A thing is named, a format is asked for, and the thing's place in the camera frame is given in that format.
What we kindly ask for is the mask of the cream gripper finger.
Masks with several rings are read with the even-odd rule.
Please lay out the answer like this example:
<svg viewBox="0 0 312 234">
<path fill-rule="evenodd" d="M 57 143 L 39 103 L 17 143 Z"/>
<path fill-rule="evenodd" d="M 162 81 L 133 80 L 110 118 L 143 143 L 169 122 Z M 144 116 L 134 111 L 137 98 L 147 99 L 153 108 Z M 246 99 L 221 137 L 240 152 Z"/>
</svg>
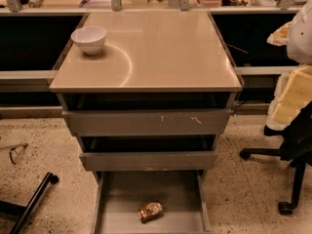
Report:
<svg viewBox="0 0 312 234">
<path fill-rule="evenodd" d="M 289 29 L 290 24 L 287 22 L 269 35 L 267 43 L 278 47 L 286 46 L 288 44 Z"/>
<path fill-rule="evenodd" d="M 282 131 L 312 101 L 312 66 L 300 65 L 292 72 L 284 72 L 278 79 L 268 109 L 266 126 Z"/>
</svg>

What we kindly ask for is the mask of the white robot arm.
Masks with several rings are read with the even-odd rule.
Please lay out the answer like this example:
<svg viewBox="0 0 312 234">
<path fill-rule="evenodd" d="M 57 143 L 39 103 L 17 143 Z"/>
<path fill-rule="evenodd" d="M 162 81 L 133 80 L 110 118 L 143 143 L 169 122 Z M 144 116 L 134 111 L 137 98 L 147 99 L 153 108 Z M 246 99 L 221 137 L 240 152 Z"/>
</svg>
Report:
<svg viewBox="0 0 312 234">
<path fill-rule="evenodd" d="M 267 42 L 285 45 L 288 58 L 298 63 L 295 70 L 283 72 L 279 77 L 268 109 L 266 126 L 282 131 L 312 101 L 312 0 L 305 3 L 292 21 L 271 33 Z"/>
</svg>

